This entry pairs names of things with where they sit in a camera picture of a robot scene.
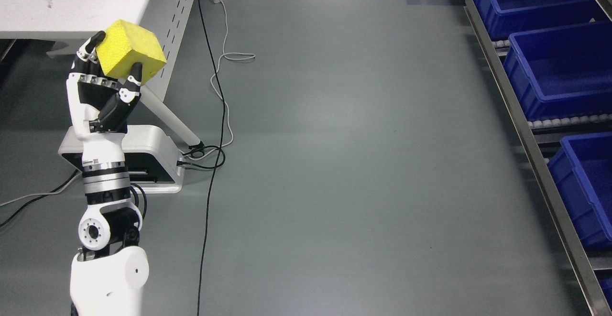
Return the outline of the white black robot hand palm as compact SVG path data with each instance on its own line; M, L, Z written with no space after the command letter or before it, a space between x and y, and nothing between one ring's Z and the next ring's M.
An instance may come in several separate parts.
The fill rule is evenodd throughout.
M105 103L118 91L67 77L67 96L72 128L82 144L82 163L124 163L122 141L126 133L91 133L90 120L98 118Z

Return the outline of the black robot fingers group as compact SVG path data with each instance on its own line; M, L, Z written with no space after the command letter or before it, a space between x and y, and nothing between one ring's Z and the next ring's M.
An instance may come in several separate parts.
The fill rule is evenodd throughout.
M96 51L96 47L103 42L105 37L105 31L99 31L86 40L76 51L71 67L72 81L118 89L118 81L104 74Z

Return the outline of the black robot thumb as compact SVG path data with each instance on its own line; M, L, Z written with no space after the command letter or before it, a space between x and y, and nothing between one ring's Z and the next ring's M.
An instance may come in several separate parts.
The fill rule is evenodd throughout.
M127 118L141 98L142 68L142 63L131 66L125 83L120 85L114 96L105 103L98 118L90 120L91 133L127 132Z

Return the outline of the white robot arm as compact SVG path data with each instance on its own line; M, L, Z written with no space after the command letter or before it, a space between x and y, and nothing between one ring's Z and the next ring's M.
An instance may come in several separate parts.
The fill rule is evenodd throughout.
M71 314L140 316L149 263L122 142L141 98L142 64L133 64L123 82L107 76L98 54L105 37L99 31L78 48L66 79L86 197L78 223L81 247L71 263Z

